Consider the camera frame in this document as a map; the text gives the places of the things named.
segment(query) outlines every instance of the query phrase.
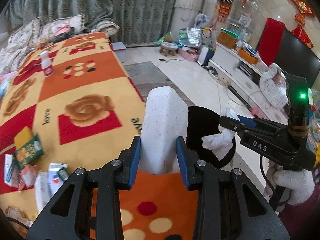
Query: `pink bottle label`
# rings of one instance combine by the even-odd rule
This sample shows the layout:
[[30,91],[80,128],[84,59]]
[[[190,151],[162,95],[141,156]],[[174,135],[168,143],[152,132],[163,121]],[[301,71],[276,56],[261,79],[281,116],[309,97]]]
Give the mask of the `pink bottle label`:
[[49,77],[53,74],[53,68],[52,68],[52,65],[50,65],[49,67],[47,68],[44,68],[43,69],[43,72],[44,72],[44,76],[45,77]]

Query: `hand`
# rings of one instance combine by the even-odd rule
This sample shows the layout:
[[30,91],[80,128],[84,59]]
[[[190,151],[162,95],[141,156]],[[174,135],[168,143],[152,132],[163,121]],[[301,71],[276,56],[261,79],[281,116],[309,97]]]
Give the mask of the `hand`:
[[[289,205],[299,205],[307,201],[315,188],[311,171],[276,171],[274,164],[270,162],[267,171],[267,178],[275,188],[276,185],[292,189],[291,196],[288,200]],[[273,191],[266,185],[264,195],[272,196]]]

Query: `green patterned curtain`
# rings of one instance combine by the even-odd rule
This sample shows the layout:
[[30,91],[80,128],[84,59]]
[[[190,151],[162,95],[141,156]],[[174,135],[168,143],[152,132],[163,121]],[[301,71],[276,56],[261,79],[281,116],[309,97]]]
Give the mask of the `green patterned curtain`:
[[114,22],[120,30],[113,42],[153,42],[169,31],[175,0],[113,0]]
[[86,24],[98,15],[111,16],[111,0],[11,0],[5,12],[9,32],[40,17],[44,25],[57,18],[65,18],[83,13]]

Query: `pink box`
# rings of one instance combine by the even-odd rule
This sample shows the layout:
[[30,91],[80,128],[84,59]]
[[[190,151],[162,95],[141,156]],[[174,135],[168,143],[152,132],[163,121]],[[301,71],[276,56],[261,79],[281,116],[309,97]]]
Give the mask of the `pink box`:
[[187,61],[190,62],[194,62],[198,60],[199,54],[190,54],[184,50],[182,50],[181,48],[178,49],[179,54],[181,55],[181,57],[183,57],[184,59],[186,59]]

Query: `gray rug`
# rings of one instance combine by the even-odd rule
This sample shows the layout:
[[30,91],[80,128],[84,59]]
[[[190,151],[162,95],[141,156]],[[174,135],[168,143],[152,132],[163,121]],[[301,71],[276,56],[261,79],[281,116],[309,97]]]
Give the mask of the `gray rug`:
[[163,86],[172,87],[187,106],[195,104],[151,61],[124,66],[132,82],[139,90],[143,100],[147,101],[151,89]]

